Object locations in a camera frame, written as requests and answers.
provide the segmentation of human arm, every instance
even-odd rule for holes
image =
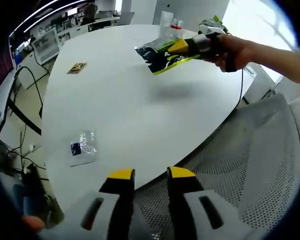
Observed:
[[[234,64],[237,70],[252,62],[270,68],[300,84],[300,55],[298,53],[258,44],[228,34],[220,35],[219,39],[234,54]],[[226,54],[213,61],[223,72],[226,69],[225,59]]]

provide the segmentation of white cabinet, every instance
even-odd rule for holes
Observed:
[[[57,56],[62,47],[55,28],[38,37],[32,45],[36,59],[41,65]]]
[[[36,81],[47,73],[42,66],[36,63],[34,52],[31,52],[22,60],[22,62],[18,65],[18,69],[20,69],[22,66],[28,67],[31,72],[33,72]],[[21,70],[18,79],[24,89],[27,89],[34,83],[34,79],[27,69]]]
[[[78,27],[73,27],[69,30],[70,32],[70,38],[73,39],[76,36],[79,36],[81,34],[85,34],[88,32],[88,24]]]

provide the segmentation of ceiling light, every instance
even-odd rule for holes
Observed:
[[[55,2],[57,2],[59,0],[53,0],[51,2],[49,2],[48,4],[44,5],[43,7],[40,7],[37,11],[35,11],[34,13],[32,13],[30,16],[28,16],[23,22],[21,22],[19,24],[19,26],[17,26],[15,28],[15,30],[13,30],[12,33],[10,33],[9,38],[11,38],[11,36],[15,33],[15,31],[17,31],[18,28],[21,27],[22,24],[24,24],[26,21],[28,21],[30,18],[32,18],[34,15],[36,15],[37,13],[39,13],[40,11],[42,11],[43,9],[45,9],[46,7],[50,6],[51,4],[54,4]]]
[[[47,17],[49,17],[50,15],[52,15],[52,14],[54,14],[54,13],[60,11],[61,9],[65,9],[65,8],[67,8],[67,7],[70,7],[71,5],[78,4],[78,3],[81,3],[81,2],[85,2],[85,1],[87,1],[87,0],[79,0],[79,1],[75,1],[75,2],[72,2],[72,3],[69,3],[69,4],[65,5],[65,6],[60,7],[60,8],[58,8],[58,9],[56,9],[56,10],[54,10],[54,11],[48,13],[48,14],[45,15],[44,17],[40,18],[38,21],[36,21],[35,23],[33,23],[31,26],[29,26],[29,27],[28,27],[26,30],[24,30],[23,32],[26,33],[29,29],[31,29],[33,26],[35,26],[36,24],[38,24],[39,22],[41,22],[43,19],[46,19]]]

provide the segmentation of small clear plastic bag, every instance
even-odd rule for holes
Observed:
[[[70,167],[92,163],[97,160],[97,136],[95,130],[80,132],[70,143]]]
[[[174,14],[168,11],[162,11],[160,20],[159,38],[164,38],[169,35],[170,26]]]

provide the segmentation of white table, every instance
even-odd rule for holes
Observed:
[[[191,60],[153,75],[134,48],[158,33],[156,25],[110,27],[61,49],[44,98],[42,146],[62,210],[98,191],[118,169],[136,170],[135,188],[148,183],[198,147],[236,106],[241,71],[222,73],[212,63]],[[67,74],[76,62],[87,66]],[[245,72],[242,96],[252,81]],[[92,129],[97,161],[70,167],[72,136]]]

